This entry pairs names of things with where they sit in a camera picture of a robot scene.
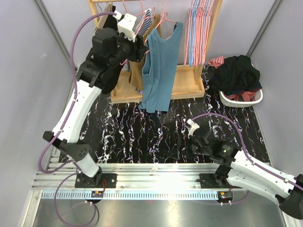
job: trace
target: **shiny floor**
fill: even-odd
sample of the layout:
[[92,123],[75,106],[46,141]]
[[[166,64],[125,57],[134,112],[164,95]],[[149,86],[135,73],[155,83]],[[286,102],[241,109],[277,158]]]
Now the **shiny floor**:
[[[234,201],[244,192],[235,192]],[[59,212],[72,225],[84,225],[93,208],[79,200],[58,200]],[[251,193],[234,205],[220,206],[215,201],[119,201],[104,200],[97,204],[99,215],[95,227],[285,227],[282,214],[271,201]],[[53,200],[40,202],[35,227],[65,227],[55,214]]]

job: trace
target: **wooden base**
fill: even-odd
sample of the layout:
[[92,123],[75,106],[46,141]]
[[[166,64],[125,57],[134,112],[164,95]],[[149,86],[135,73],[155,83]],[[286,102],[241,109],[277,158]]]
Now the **wooden base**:
[[[122,71],[115,89],[111,92],[112,103],[131,103],[142,101],[142,95],[128,83],[128,72]],[[203,97],[200,68],[178,65],[171,99]]]

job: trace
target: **brown garment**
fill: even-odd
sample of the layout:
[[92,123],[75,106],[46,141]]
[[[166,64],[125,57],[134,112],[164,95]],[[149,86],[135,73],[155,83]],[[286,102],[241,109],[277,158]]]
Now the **brown garment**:
[[[146,31],[146,33],[143,35],[143,40],[145,41],[147,36],[152,32],[152,30],[159,24],[160,22],[160,14],[157,14],[155,16],[155,19],[153,20],[151,26]],[[161,29],[160,26],[157,27],[158,33],[161,36]],[[138,90],[143,90],[143,82],[142,82],[142,68],[145,64],[145,55],[141,62],[134,62],[129,61],[129,64],[131,66],[131,70],[129,72],[129,78],[128,82],[133,85],[134,87],[137,87]]]

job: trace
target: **floor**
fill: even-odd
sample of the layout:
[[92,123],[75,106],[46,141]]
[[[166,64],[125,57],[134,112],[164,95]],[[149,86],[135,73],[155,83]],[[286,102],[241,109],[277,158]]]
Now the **floor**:
[[[109,97],[101,95],[84,122],[80,140],[91,145],[91,156],[99,163],[211,163],[206,156],[181,156],[178,160],[176,140],[186,133],[187,119],[202,113],[220,113],[238,125],[250,154],[269,162],[253,108],[224,106],[218,92],[209,88],[212,74],[213,69],[206,65],[202,73],[203,98],[171,100],[168,112],[148,114],[139,110],[139,103],[112,104]],[[209,127],[217,138],[241,147],[239,136],[228,122],[213,116],[198,122]]]
[[[244,192],[237,192],[234,201]],[[86,224],[93,208],[80,200],[58,200],[59,213],[70,224]],[[215,201],[121,201],[97,203],[99,215],[90,226],[96,227],[285,227],[281,212],[274,203],[249,194],[238,204],[220,206]],[[64,227],[54,211],[53,200],[42,199],[34,227]]]

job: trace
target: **marble surface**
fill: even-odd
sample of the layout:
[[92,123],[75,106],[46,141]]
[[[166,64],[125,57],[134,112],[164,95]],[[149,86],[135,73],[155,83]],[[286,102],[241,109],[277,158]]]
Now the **marble surface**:
[[[253,108],[224,106],[219,93],[209,88],[212,73],[212,68],[205,66],[203,98],[171,100],[168,112],[148,114],[139,110],[139,103],[112,104],[109,97],[101,95],[89,111],[80,140],[91,145],[90,154],[99,163],[211,163],[207,156],[182,156],[176,160],[172,151],[177,136],[187,130],[187,119],[203,113],[217,113],[237,124],[251,155],[269,162]],[[241,147],[235,129],[222,118],[210,116],[196,122],[209,127],[219,139]],[[65,160],[64,156],[60,158],[62,162]]]

